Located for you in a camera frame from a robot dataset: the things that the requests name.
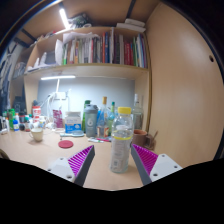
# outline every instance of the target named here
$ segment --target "label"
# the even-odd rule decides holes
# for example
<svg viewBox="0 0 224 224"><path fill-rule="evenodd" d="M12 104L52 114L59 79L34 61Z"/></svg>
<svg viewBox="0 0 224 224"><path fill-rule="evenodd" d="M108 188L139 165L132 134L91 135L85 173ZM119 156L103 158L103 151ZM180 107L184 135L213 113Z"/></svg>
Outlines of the label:
<svg viewBox="0 0 224 224"><path fill-rule="evenodd" d="M14 124L13 128L14 128L14 131L19 131L19 125L18 124Z"/></svg>

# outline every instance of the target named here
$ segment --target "wooden cabinet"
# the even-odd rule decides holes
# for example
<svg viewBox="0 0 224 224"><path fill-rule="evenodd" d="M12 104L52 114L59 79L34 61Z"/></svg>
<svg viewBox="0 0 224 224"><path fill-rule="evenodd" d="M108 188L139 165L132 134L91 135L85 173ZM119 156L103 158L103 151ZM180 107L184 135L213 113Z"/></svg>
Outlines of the wooden cabinet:
<svg viewBox="0 0 224 224"><path fill-rule="evenodd" d="M99 36L103 35L103 32L110 32L111 27L89 27L89 28L79 28L73 30L76 33L90 33L97 34ZM70 31L60 32L53 35L47 39L43 39L36 43L32 48L24 50L19 60L27 61L26 69L28 66L34 65L37 58L41 58L44 52L52 52L55 50L55 44L57 39L63 40L63 34L69 33ZM114 28L115 34L122 34L124 40L131 41L133 37L137 37L138 32ZM143 33L144 41L147 44L146 36ZM149 66L149 51L148 46L146 46L148 68L140 68L131 65L120 65L120 64L110 64L110 63L82 63L82 64L67 64L62 66L53 66L49 68L42 68L29 72L12 80L10 99L11 105L13 103L14 97L17 94L21 94L21 87L24 84L25 88L25 98L26 98L26 108L27 113L31 113L32 102L37 99L38 94L38 84L42 77L47 77L52 74L75 74L76 77L112 77L121 79L131 79L135 80L135 93L142 96L142 107L144 111L143 118L143 129L148 130L149 128L149 112L151 106L151 73Z"/></svg>

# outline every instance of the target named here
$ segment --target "bottle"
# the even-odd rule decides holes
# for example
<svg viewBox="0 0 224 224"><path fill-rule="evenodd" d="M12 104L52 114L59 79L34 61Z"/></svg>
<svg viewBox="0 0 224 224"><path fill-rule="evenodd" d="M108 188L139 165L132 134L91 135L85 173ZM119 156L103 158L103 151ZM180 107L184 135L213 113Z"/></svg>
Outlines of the bottle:
<svg viewBox="0 0 224 224"><path fill-rule="evenodd" d="M25 131L30 131L30 121L28 117L25 117Z"/></svg>
<svg viewBox="0 0 224 224"><path fill-rule="evenodd" d="M6 127L7 127L7 130L8 130L8 132L10 131L10 127L9 127L9 118L8 117L6 117L5 118L6 120Z"/></svg>
<svg viewBox="0 0 224 224"><path fill-rule="evenodd" d="M83 110L83 117L82 117L82 130L84 133L86 133L86 128L85 128L85 108L86 105L90 104L91 100L86 100L84 103L84 110Z"/></svg>
<svg viewBox="0 0 224 224"><path fill-rule="evenodd" d="M128 169L133 133L131 108L118 107L118 116L115 117L112 124L110 171L124 173Z"/></svg>
<svg viewBox="0 0 224 224"><path fill-rule="evenodd" d="M18 124L20 124L20 122L19 122L19 113L16 113L16 120L18 121Z"/></svg>
<svg viewBox="0 0 224 224"><path fill-rule="evenodd" d="M9 127L11 130L13 130L13 117L15 116L15 110L14 109L9 109Z"/></svg>
<svg viewBox="0 0 224 224"><path fill-rule="evenodd" d="M143 110L139 105L138 94L135 94L135 104L132 111L134 129L142 129Z"/></svg>
<svg viewBox="0 0 224 224"><path fill-rule="evenodd" d="M96 105L88 104L85 108L85 128L86 137L96 137L96 121L97 121L98 107Z"/></svg>
<svg viewBox="0 0 224 224"><path fill-rule="evenodd" d="M19 124L18 121L16 120L16 116L13 117L13 128L14 131L19 131Z"/></svg>
<svg viewBox="0 0 224 224"><path fill-rule="evenodd" d="M40 116L39 127L45 128L45 123L46 123L46 120L45 120L44 116Z"/></svg>
<svg viewBox="0 0 224 224"><path fill-rule="evenodd" d="M111 104L111 110L110 110L110 114L108 116L108 127L109 127L109 136L111 136L111 129L112 129L112 123L114 121L114 118L115 118L115 103L112 102Z"/></svg>
<svg viewBox="0 0 224 224"><path fill-rule="evenodd" d="M107 97L103 97L102 107L100 109L100 115L97 120L97 137L107 138L109 127L107 125Z"/></svg>

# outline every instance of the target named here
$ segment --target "clear plastic bottle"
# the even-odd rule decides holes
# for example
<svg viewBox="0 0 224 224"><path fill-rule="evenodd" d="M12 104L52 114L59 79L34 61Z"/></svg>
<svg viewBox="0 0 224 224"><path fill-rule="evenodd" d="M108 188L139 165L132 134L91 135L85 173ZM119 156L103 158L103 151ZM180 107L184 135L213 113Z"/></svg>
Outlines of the clear plastic bottle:
<svg viewBox="0 0 224 224"><path fill-rule="evenodd" d="M100 108L100 115L97 120L97 137L107 138L109 127L107 125L107 97L103 97L102 107Z"/></svg>
<svg viewBox="0 0 224 224"><path fill-rule="evenodd" d="M133 123L134 129L142 129L142 121L143 121L143 110L139 105L138 94L135 94L135 106L132 111L133 114Z"/></svg>
<svg viewBox="0 0 224 224"><path fill-rule="evenodd" d="M118 107L118 116L112 124L111 159L109 169L114 173L124 173L128 169L134 125L130 107Z"/></svg>

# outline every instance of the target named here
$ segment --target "shelf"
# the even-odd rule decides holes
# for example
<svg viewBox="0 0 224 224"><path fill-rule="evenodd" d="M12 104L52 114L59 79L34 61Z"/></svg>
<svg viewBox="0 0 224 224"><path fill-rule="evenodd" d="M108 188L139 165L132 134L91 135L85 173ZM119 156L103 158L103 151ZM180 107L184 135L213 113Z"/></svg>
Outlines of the shelf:
<svg viewBox="0 0 224 224"><path fill-rule="evenodd" d="M24 76L32 77L36 80L54 75L75 75L76 77L106 77L136 80L142 74L147 75L148 69L130 65L84 63L78 65L71 64L42 68L24 74Z"/></svg>

